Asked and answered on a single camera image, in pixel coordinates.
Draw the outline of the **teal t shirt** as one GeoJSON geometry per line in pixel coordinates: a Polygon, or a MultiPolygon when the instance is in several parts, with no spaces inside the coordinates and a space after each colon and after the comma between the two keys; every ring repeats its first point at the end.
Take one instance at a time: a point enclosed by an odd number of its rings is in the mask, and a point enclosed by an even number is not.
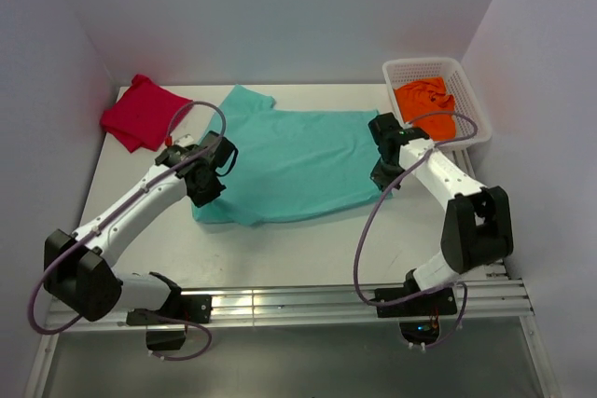
{"type": "Polygon", "coordinates": [[[379,113],[285,111],[271,96],[235,86],[208,128],[227,127],[238,148],[225,190],[191,210],[200,224],[288,223],[370,204],[380,190],[370,179],[379,159],[368,129],[379,113]]]}

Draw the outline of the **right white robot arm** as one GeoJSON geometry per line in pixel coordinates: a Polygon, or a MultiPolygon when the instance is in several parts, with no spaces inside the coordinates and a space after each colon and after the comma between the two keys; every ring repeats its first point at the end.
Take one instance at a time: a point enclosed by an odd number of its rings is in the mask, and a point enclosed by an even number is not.
{"type": "Polygon", "coordinates": [[[469,117],[453,112],[470,126],[466,136],[434,141],[416,123],[432,113],[416,117],[407,127],[391,114],[374,117],[368,123],[380,158],[370,179],[380,189],[380,200],[402,181],[415,177],[437,200],[444,211],[438,252],[412,269],[405,278],[407,294],[421,295],[454,284],[463,274],[510,256],[513,236],[507,192],[488,187],[470,177],[442,149],[476,136],[478,125],[469,117]]]}

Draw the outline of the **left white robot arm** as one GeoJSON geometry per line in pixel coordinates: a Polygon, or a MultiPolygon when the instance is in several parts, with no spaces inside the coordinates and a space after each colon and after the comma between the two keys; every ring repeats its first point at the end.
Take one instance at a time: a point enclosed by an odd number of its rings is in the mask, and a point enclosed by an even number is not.
{"type": "Polygon", "coordinates": [[[238,148],[214,131],[166,147],[125,195],[71,233],[54,231],[45,241],[44,289],[78,316],[96,322],[117,309],[176,319],[183,314],[182,289],[157,272],[118,274],[114,267],[129,245],[181,199],[196,207],[225,190],[238,148]]]}

